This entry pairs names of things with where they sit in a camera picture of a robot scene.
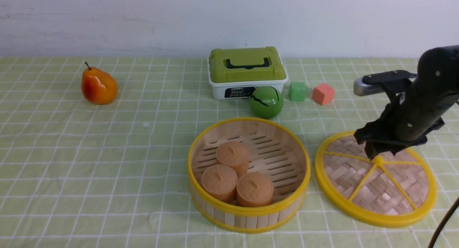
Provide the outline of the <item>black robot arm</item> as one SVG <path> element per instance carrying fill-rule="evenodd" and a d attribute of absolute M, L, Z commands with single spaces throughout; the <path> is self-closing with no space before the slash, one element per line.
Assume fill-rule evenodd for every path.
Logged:
<path fill-rule="evenodd" d="M 418 60 L 417 73 L 391 70 L 358 78 L 354 94 L 385 93 L 389 103 L 381 116 L 357 129 L 354 137 L 365 144 L 369 159 L 380 153 L 396 154 L 427 142 L 427 135 L 443 127 L 442 115 L 459 98 L 458 46 L 436 47 Z"/>

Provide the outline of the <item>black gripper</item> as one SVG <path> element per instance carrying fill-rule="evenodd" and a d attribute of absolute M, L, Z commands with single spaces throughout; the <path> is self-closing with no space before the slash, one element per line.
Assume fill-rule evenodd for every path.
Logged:
<path fill-rule="evenodd" d="M 389 104 L 381 116 L 354 132 L 358 144 L 373 160 L 380 153 L 396 154 L 427 142 L 430 132 L 444 126 L 445 86 L 417 79 L 400 94 L 387 95 Z"/>

